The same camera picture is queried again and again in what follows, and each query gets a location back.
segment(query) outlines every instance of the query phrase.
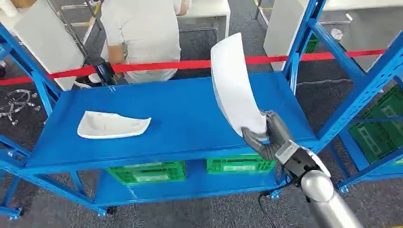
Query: label on crate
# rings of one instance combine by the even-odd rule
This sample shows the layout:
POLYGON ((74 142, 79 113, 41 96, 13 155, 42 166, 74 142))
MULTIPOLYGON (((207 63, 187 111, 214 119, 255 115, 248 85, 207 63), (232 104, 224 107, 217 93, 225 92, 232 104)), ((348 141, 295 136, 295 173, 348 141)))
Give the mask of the label on crate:
POLYGON ((162 162, 158 163, 146 163, 146 164, 138 164, 138 165, 125 165, 124 168, 133 168, 133 167, 143 167, 143 166, 151 166, 151 165, 162 165, 162 162))
POLYGON ((244 166, 230 166, 230 165, 225 165, 223 167, 224 171, 255 171, 256 166, 255 165, 244 165, 244 166))
POLYGON ((150 181, 167 181, 168 175, 148 176, 148 177, 136 177, 138 182, 150 182, 150 181))

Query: shelf foot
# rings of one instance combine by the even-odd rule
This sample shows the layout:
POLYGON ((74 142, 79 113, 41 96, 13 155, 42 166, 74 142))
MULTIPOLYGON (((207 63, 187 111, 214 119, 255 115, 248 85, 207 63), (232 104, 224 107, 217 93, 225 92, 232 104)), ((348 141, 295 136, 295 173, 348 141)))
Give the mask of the shelf foot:
POLYGON ((347 186, 343 186, 341 188, 339 188, 341 193, 348 193, 348 187, 347 186))
POLYGON ((278 198, 280 198, 280 192, 281 192, 281 190, 276 190, 276 191, 272 192, 270 194, 270 198, 272 200, 277 200, 278 198))

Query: blue metal shelf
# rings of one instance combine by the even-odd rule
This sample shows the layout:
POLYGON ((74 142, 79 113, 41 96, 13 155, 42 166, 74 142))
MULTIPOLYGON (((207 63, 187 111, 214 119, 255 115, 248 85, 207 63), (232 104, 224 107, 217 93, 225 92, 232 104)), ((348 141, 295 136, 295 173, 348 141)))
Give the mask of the blue metal shelf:
POLYGON ((257 174, 207 174, 205 160, 194 160, 186 162, 186 172, 186 181, 125 186, 102 170, 94 203, 98 206, 116 206, 219 196, 278 187, 274 170, 257 174))
MULTIPOLYGON (((403 149, 369 165, 365 163, 362 154, 353 148, 354 145, 349 144, 351 139, 348 140, 348 135, 343 136, 343 129, 380 88, 403 69, 403 33, 365 74, 318 24, 324 4, 325 0, 309 1, 282 72, 250 75, 258 107, 265 111, 276 111, 290 128, 297 143, 312 148, 315 153, 319 153, 341 132, 358 173, 350 176, 341 159, 335 156, 346 177, 339 187, 365 178, 379 178, 380 170, 384 170, 384 174, 388 173, 389 177, 394 177, 399 173, 396 170, 398 168, 387 166, 403 156, 403 149), (324 42, 335 56, 336 62, 354 81, 354 87, 347 98, 317 135, 312 132, 294 96, 298 63, 312 33, 324 42)), ((32 78, 49 116, 33 155, 21 160, 0 153, 0 167, 93 209, 100 216, 106 215, 106 206, 267 190, 277 187, 284 180, 284 173, 279 181, 273 173, 222 176, 206 174, 205 158, 251 151, 219 110, 210 78, 61 92, 1 24, 0 46, 5 49, 4 53, 10 51, 12 59, 32 78), (152 120, 149 129, 140 136, 89 140, 77 135, 79 121, 86 110, 118 113, 134 118, 151 117, 152 120), (80 170, 174 160, 187 161, 187 181, 138 185, 133 186, 130 191, 105 171, 101 171, 95 200, 84 193, 77 173, 80 170), (75 189, 46 175, 55 172, 69 172, 75 189)), ((1 135, 0 141, 6 142, 8 148, 21 154, 29 153, 1 135)))
POLYGON ((347 192, 348 186, 361 181, 403 177, 403 165, 395 164, 397 160, 403 158, 403 147, 370 164, 366 159, 364 152, 352 138, 347 129, 340 132, 339 138, 345 146, 345 151, 355 165, 357 171, 356 174, 350 175, 340 156, 333 148, 333 145, 331 145, 330 151, 343 174, 343 180, 337 184, 342 192, 347 192))
MULTIPOLYGON (((317 143, 283 74, 252 74, 250 83, 261 110, 279 113, 301 145, 317 143)), ((25 172, 99 169, 251 151, 222 115, 211 78, 182 79, 63 92, 25 172), (152 120, 145 133, 136 137, 84 139, 77 135, 77 127, 85 110, 152 120)))

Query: black cable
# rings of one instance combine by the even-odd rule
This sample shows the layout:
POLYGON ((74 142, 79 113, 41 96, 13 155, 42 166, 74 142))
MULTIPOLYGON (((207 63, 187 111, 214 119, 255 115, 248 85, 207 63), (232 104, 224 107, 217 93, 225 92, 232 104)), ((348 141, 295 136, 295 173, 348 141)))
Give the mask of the black cable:
POLYGON ((299 178, 295 178, 295 179, 292 180, 291 182, 287 182, 287 177, 286 177, 286 184, 285 184, 285 185, 282 185, 282 186, 277 187, 277 188, 275 188, 275 189, 271 189, 270 191, 262 192, 262 193, 259 195, 259 197, 258 197, 258 204, 259 204, 260 210, 263 212, 263 214, 266 215, 267 220, 269 221, 270 225, 271 225, 273 228, 276 228, 276 226, 274 225, 273 221, 271 220, 271 218, 269 217, 269 215, 267 214, 267 212, 263 209, 263 206, 262 206, 262 203, 261 203, 260 200, 262 199, 263 196, 266 197, 266 196, 270 195, 270 194, 271 194, 272 192, 274 192, 274 191, 277 191, 277 190, 286 188, 286 187, 288 187, 288 186, 290 186, 290 185, 292 185, 292 184, 295 184, 298 180, 299 180, 299 178))
POLYGON ((274 225, 273 221, 271 220, 271 218, 269 217, 269 215, 267 214, 267 212, 263 209, 262 202, 260 201, 260 200, 262 199, 262 196, 264 196, 264 193, 261 193, 261 194, 259 195, 259 197, 258 197, 259 207, 260 207, 260 209, 262 210, 263 214, 266 215, 266 218, 267 218, 267 220, 269 221, 270 225, 271 225, 273 228, 276 228, 276 225, 274 225))

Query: blue shelf board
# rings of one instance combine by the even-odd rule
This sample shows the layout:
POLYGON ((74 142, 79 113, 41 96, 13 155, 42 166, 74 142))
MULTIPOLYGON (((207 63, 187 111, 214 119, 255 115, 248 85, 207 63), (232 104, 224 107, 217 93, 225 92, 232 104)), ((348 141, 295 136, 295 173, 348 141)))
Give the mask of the blue shelf board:
POLYGON ((255 174, 207 174, 205 160, 186 162, 187 179, 125 186, 101 170, 94 204, 118 206, 262 191, 278 187, 274 170, 255 174))
MULTIPOLYGON (((249 75, 261 110, 279 113, 296 141, 318 141, 281 72, 249 75)), ((98 169, 128 164, 196 160, 250 151, 219 109, 210 77, 62 93, 27 161, 26 172, 98 169), (151 123, 144 134, 94 140, 77 135, 88 111, 117 113, 151 123)))
POLYGON ((400 175, 403 177, 403 165, 402 164, 390 164, 381 168, 376 169, 376 171, 368 174, 368 176, 378 176, 378 175, 400 175))

